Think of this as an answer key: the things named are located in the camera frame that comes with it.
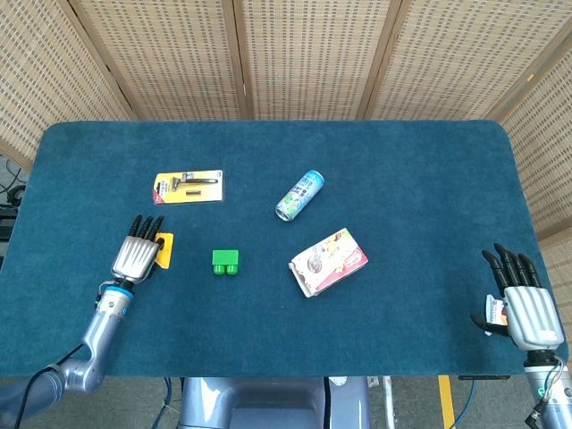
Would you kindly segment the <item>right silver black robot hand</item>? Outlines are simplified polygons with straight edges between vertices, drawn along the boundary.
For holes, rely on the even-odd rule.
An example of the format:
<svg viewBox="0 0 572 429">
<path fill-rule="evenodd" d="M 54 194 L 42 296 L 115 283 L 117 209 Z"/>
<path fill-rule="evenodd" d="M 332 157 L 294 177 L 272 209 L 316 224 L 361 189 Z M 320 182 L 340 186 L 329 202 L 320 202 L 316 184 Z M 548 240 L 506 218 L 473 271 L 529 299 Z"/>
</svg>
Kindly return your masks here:
<svg viewBox="0 0 572 429">
<path fill-rule="evenodd" d="M 532 260 L 499 243 L 482 252 L 500 296 L 489 294 L 481 315 L 470 319 L 481 331 L 512 340 L 524 352 L 554 351 L 564 332 L 551 293 L 543 287 Z"/>
</svg>

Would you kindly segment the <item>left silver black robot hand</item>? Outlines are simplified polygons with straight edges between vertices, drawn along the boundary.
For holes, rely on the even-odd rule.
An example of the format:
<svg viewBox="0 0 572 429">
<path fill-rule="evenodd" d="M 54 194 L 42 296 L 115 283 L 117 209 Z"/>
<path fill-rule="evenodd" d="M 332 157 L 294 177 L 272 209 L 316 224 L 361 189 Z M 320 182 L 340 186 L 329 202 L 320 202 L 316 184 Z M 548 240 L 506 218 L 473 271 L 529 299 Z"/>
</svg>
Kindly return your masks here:
<svg viewBox="0 0 572 429">
<path fill-rule="evenodd" d="M 157 238 L 164 217 L 138 214 L 122 242 L 111 268 L 114 281 L 125 290 L 132 290 L 153 271 L 156 257 L 164 246 L 164 239 Z"/>
</svg>

